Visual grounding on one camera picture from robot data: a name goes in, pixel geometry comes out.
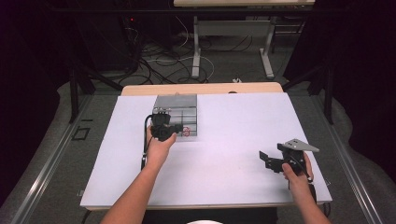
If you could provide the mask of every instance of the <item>gray carpet floor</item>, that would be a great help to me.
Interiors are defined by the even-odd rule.
[[[296,35],[282,35],[276,40],[276,52],[270,54],[270,60],[276,74],[276,79],[273,81],[281,84],[286,82],[282,74],[297,38],[298,36]],[[262,61],[258,52],[258,48],[262,46],[262,39],[253,38],[252,43],[249,45],[248,38],[238,47],[243,49],[249,46],[243,51],[210,51],[210,49],[232,49],[243,39],[243,36],[233,38],[211,37],[202,41],[203,47],[207,47],[206,50],[203,50],[202,56],[210,60],[210,62],[202,60],[202,67],[211,76],[209,82],[232,82],[232,79],[236,77],[240,77],[243,82],[270,81],[264,77]],[[190,49],[185,48],[186,46],[183,48],[178,46],[176,45],[175,48],[180,54],[188,53],[183,58],[191,56]],[[153,53],[153,48],[146,48],[145,50],[147,51],[146,53]],[[157,59],[157,57],[145,58],[149,61]],[[160,59],[169,60],[171,58],[169,56],[161,56]],[[184,63],[186,66],[191,65],[191,61],[186,60]],[[165,76],[169,76],[178,69],[183,68],[181,64],[171,66],[158,65],[155,62],[150,62],[150,64]],[[148,71],[145,68],[139,69],[136,73],[144,76],[148,75]],[[169,78],[177,81],[178,78],[186,75],[186,71],[182,69]],[[121,84],[137,84],[142,80],[144,79],[141,77],[129,77],[124,79]],[[160,80],[154,78],[153,82],[158,84]],[[114,92],[101,82],[95,81],[94,83],[97,88],[94,96],[82,96],[82,94],[80,96],[81,101],[85,97],[85,101],[88,103],[83,114],[76,121],[77,127],[90,129],[87,138],[84,141],[72,139],[67,141],[65,151],[50,182],[43,194],[40,195],[37,203],[34,204],[34,209],[29,214],[29,218],[27,218],[28,223],[80,223],[83,219],[85,209],[79,207],[81,197],[78,196],[78,191],[85,189],[88,182],[106,126],[119,94],[119,92]],[[58,145],[64,137],[71,111],[68,85],[62,86],[58,92],[61,95],[61,103],[57,114],[28,169],[1,207],[1,223],[12,222],[47,159],[59,147]],[[335,150],[337,145],[331,138],[328,124],[323,121],[322,113],[316,106],[318,102],[322,101],[322,95],[308,96],[306,83],[292,88],[289,91],[289,95],[308,141],[321,149],[316,154],[316,158],[324,177],[331,182],[329,186],[333,197],[331,221],[333,223],[370,223],[364,215],[361,209],[361,202],[356,197],[346,171],[340,163],[339,156]],[[379,166],[348,146],[347,139],[353,127],[343,107],[336,101],[333,103],[332,112],[333,127],[351,156],[376,211],[381,216],[383,223],[394,223],[394,220],[396,220],[394,213],[396,211],[396,186],[394,182],[389,179]],[[98,223],[104,213],[92,212],[86,223]],[[303,223],[298,210],[293,206],[278,208],[278,217],[278,223],[281,224]]]

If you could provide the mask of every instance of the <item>white desk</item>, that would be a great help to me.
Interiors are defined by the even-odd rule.
[[[144,119],[151,113],[155,100],[156,95],[119,97],[81,206],[108,209],[140,172]],[[148,209],[292,204],[283,175],[266,169],[259,158],[260,150],[281,158],[276,143],[292,138],[306,141],[289,96],[283,92],[199,94],[197,100],[198,136],[192,142],[174,143],[155,183]],[[318,203],[330,202],[332,197],[316,160],[312,153],[308,152],[308,156],[313,165]]]
[[[314,5],[315,0],[175,0],[175,7],[276,7]],[[260,49],[262,64],[267,78],[275,75],[268,58],[276,25],[276,17],[270,21],[198,21],[194,17],[194,58],[192,77],[199,76],[201,49],[200,35],[255,35],[266,36],[264,48]]]

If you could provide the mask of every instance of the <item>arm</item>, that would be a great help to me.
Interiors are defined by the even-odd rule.
[[[305,153],[304,158],[306,171],[313,179],[314,175],[312,173],[311,161]],[[297,204],[297,207],[303,216],[304,223],[331,223],[315,203],[314,198],[311,195],[311,191],[309,190],[306,176],[304,174],[296,175],[287,163],[283,163],[282,168],[283,175],[290,182],[290,191],[293,196],[293,200]]]
[[[151,139],[149,129],[147,136]],[[175,133],[164,142],[151,139],[145,168],[110,208],[102,223],[142,223],[155,179],[165,163],[169,148],[175,141]]]

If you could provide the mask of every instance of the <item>forearm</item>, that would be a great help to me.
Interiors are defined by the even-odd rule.
[[[159,171],[146,166],[110,208],[102,223],[142,223]]]
[[[331,223],[329,219],[324,216],[322,211],[316,205],[315,201],[307,200],[304,204],[298,204],[298,208],[303,216],[305,224],[328,224]]]

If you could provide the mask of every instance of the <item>white table surface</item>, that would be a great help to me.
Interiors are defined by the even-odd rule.
[[[140,171],[144,119],[156,96],[120,96],[99,149],[81,206],[109,208]],[[286,93],[198,95],[198,136],[177,139],[148,202],[150,209],[280,206],[292,204],[288,182],[266,169],[263,151],[282,158],[277,143],[306,142]],[[332,197],[307,153],[318,203]]]
[[[260,7],[314,5],[315,0],[175,0],[175,7]]]

